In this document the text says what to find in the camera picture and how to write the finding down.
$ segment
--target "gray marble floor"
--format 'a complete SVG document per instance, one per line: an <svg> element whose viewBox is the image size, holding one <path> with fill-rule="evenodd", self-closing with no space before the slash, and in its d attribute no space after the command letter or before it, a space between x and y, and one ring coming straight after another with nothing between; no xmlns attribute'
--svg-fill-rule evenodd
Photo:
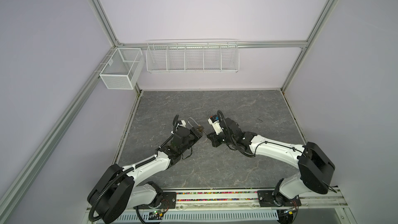
<svg viewBox="0 0 398 224"><path fill-rule="evenodd" d="M302 144L285 101L279 91L146 91L134 117L119 165L138 162L154 154L172 130L173 117L194 118L212 132L207 111L221 110L236 121L242 131L264 137ZM164 189L195 187L274 187L281 178L297 169L269 157L249 158L226 145L212 147L203 136L186 160L148 178Z"/></svg>

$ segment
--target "wire shelf basket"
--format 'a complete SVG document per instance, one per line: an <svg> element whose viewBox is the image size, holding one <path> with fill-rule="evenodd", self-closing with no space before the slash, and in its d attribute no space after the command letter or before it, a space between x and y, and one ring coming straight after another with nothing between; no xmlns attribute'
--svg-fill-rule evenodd
<svg viewBox="0 0 398 224"><path fill-rule="evenodd" d="M134 89L144 63L140 48L118 47L99 75L109 89Z"/></svg>
<svg viewBox="0 0 398 224"><path fill-rule="evenodd" d="M154 43L148 41L147 70L170 72L238 72L238 41Z"/></svg>

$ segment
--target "red wire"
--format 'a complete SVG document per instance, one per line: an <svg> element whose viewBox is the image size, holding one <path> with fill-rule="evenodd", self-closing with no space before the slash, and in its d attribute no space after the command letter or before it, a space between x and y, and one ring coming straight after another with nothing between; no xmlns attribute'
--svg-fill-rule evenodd
<svg viewBox="0 0 398 224"><path fill-rule="evenodd" d="M295 205L295 209L297 211L297 205L296 205L296 202L294 200L293 200L293 204Z"/></svg>
<svg viewBox="0 0 398 224"><path fill-rule="evenodd" d="M161 202L162 202L162 201L167 201L167 209L166 209L166 211L164 212L164 213L166 213L167 210L169 210L170 202L169 202L168 200L166 200L166 199L161 200Z"/></svg>

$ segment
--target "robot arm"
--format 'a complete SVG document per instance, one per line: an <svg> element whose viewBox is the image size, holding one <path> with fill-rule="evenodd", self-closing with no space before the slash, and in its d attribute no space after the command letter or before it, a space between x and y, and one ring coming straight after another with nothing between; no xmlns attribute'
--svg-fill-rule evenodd
<svg viewBox="0 0 398 224"><path fill-rule="evenodd" d="M291 199L304 192L328 192L335 167L316 144L308 142L306 145L293 145L271 140L253 132L242 132L238 124L230 118L224 118L221 111L211 116L208 122L215 130L207 135L213 147L226 144L247 157L268 156L300 170L278 182L269 201L274 205L286 206Z"/></svg>
<svg viewBox="0 0 398 224"><path fill-rule="evenodd" d="M116 220L126 208L147 204L158 207L162 199L162 189L154 182L137 185L157 172L166 170L178 161L203 135L202 126L188 129L185 121L173 121L172 135L156 149L156 154L138 163L120 167L110 166L97 182L87 201L91 204L89 220L102 218L105 223Z"/></svg>

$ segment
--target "black mounting plate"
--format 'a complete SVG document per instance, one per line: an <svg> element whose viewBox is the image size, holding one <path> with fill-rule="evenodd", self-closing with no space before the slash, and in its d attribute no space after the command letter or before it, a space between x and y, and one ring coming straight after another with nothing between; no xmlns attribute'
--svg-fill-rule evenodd
<svg viewBox="0 0 398 224"><path fill-rule="evenodd" d="M169 209L176 208L176 202L177 202L176 196L177 196L176 192L163 192L162 200L169 201ZM160 208L166 209L167 201L161 201L161 205L157 209L160 209ZM148 205L139 205L139 206L137 206L137 208L138 209L153 209L153 208L150 208Z"/></svg>
<svg viewBox="0 0 398 224"><path fill-rule="evenodd" d="M257 191L257 196L258 196L258 201L260 203L260 207L277 207L277 205L274 202L274 196L272 195L274 191L273 190L258 190ZM283 207L294 207L296 203L296 206L301 206L301 201L300 198L297 196L293 199L288 199L285 197L285 201L283 202Z"/></svg>

